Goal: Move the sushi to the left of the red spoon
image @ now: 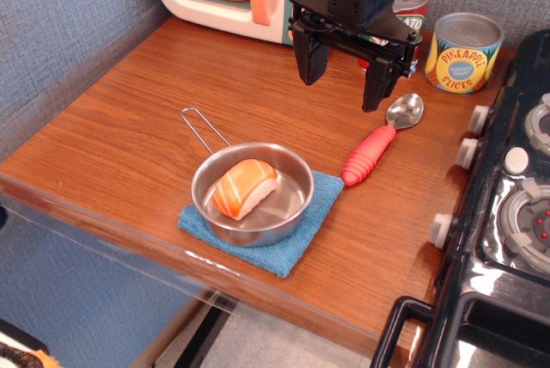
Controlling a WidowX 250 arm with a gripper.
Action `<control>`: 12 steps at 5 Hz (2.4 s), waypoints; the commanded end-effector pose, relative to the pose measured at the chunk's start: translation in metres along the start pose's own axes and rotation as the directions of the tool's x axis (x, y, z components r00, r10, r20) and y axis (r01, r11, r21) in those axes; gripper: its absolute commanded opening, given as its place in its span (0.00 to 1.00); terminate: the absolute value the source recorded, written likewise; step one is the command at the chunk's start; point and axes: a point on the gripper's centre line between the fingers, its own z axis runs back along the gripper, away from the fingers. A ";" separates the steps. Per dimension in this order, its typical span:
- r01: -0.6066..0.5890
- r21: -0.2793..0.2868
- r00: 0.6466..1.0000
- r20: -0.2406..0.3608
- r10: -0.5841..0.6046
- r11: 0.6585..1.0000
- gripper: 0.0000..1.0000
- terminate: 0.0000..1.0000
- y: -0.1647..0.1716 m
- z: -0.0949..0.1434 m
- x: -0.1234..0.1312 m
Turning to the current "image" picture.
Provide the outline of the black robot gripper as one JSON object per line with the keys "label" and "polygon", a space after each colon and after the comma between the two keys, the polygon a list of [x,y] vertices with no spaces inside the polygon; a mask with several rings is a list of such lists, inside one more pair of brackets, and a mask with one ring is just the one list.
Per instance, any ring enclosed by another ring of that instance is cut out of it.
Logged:
{"label": "black robot gripper", "polygon": [[[394,0],[289,0],[289,19],[298,73],[306,85],[316,83],[327,70],[329,47],[366,59],[362,109],[374,112],[391,96],[422,37],[393,12]],[[364,36],[387,40],[385,46]]]}

